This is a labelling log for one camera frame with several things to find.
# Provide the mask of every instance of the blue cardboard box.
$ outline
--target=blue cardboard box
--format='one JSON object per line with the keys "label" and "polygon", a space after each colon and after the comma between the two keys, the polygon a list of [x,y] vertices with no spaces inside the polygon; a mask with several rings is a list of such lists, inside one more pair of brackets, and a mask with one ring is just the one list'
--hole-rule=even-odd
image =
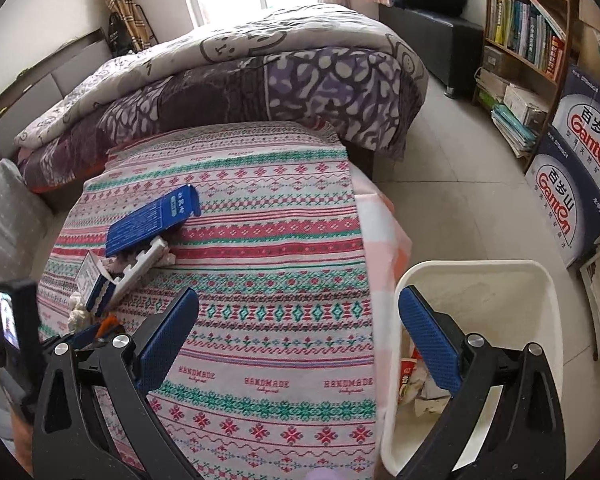
{"label": "blue cardboard box", "polygon": [[564,263],[586,256],[600,235],[600,189],[578,155],[550,126],[526,181],[554,234]]}
{"label": "blue cardboard box", "polygon": [[200,199],[196,189],[185,184],[111,225],[107,232],[105,256],[114,256],[136,244],[151,241],[161,232],[184,222],[191,213],[200,216]]}
{"label": "blue cardboard box", "polygon": [[552,127],[600,192],[600,84],[576,66],[569,67]]}

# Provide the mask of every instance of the pillow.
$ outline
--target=pillow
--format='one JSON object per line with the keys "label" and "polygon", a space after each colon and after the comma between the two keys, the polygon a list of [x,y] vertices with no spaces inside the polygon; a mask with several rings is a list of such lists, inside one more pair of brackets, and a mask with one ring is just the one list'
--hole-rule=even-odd
{"label": "pillow", "polygon": [[51,218],[51,209],[27,189],[16,165],[1,160],[0,282],[29,276]]}

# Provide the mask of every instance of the brown fabric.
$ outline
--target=brown fabric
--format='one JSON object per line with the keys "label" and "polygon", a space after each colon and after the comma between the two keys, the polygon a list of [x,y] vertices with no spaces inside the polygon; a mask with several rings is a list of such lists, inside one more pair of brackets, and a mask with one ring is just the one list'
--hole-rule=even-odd
{"label": "brown fabric", "polygon": [[111,12],[116,12],[126,25],[136,52],[151,46],[149,32],[141,13],[136,6],[136,0],[105,0]]}

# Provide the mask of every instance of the floor tile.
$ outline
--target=floor tile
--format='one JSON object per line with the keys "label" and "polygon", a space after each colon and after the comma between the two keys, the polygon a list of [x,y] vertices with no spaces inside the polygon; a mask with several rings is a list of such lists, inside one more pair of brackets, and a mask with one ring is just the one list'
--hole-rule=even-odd
{"label": "floor tile", "polygon": [[460,182],[524,182],[522,165],[489,116],[467,101],[442,95],[442,84],[434,78],[420,116]]}
{"label": "floor tile", "polygon": [[600,439],[600,361],[590,348],[564,365],[561,405],[568,476]]}
{"label": "floor tile", "polygon": [[391,182],[394,179],[395,160],[387,156],[374,155],[374,182]]}
{"label": "floor tile", "polygon": [[484,260],[474,216],[455,182],[386,182],[395,217],[411,237],[411,263],[426,260]]}
{"label": "floor tile", "polygon": [[456,182],[438,138],[431,127],[418,115],[407,133],[404,160],[394,164],[394,182]]}
{"label": "floor tile", "polygon": [[562,262],[527,184],[460,184],[489,259],[529,259],[543,265],[552,279],[560,306],[564,362],[594,340],[589,303],[577,269]]}

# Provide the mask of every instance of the bed sheet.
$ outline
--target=bed sheet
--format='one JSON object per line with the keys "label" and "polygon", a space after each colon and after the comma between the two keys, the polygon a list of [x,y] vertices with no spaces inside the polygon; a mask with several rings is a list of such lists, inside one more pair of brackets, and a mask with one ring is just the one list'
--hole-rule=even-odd
{"label": "bed sheet", "polygon": [[[366,479],[376,466],[390,353],[382,334],[410,241],[325,128],[211,126],[195,129],[193,152],[185,131],[113,154],[70,212],[40,282],[43,331],[65,332],[77,267],[87,249],[102,252],[108,225],[183,181],[198,188],[206,222],[187,222],[176,266],[148,276],[117,314],[132,332],[178,284],[200,291],[199,323],[148,400],[205,478],[304,478],[324,465]],[[254,283],[266,284],[262,297],[240,294]]]}

